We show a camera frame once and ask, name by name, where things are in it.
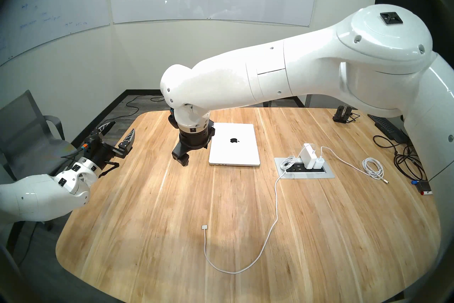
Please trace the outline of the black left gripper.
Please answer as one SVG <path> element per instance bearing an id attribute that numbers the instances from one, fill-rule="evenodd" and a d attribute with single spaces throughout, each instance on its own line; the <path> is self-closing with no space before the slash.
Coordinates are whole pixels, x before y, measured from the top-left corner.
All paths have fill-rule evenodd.
<path id="1" fill-rule="evenodd" d="M 107 175 L 110 171 L 119 168 L 119 163 L 111 162 L 115 157 L 114 147 L 105 143 L 103 137 L 111 130 L 116 122 L 104 123 L 93 130 L 83 144 L 83 156 L 80 163 L 93 172 L 97 178 Z M 118 144 L 118 157 L 125 158 L 132 150 L 135 139 L 135 130 L 131 130 L 122 142 Z"/>

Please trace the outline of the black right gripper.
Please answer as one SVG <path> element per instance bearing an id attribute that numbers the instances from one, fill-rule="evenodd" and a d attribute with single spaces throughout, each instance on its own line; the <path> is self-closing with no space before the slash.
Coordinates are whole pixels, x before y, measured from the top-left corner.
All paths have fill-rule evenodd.
<path id="1" fill-rule="evenodd" d="M 179 142 L 178 148 L 174 148 L 172 156 L 175 160 L 180 161 L 184 167 L 189 164 L 188 153 L 192 150 L 207 149 L 210 141 L 215 135 L 214 124 L 206 124 L 206 127 L 198 128 L 183 128 L 179 127 Z"/>

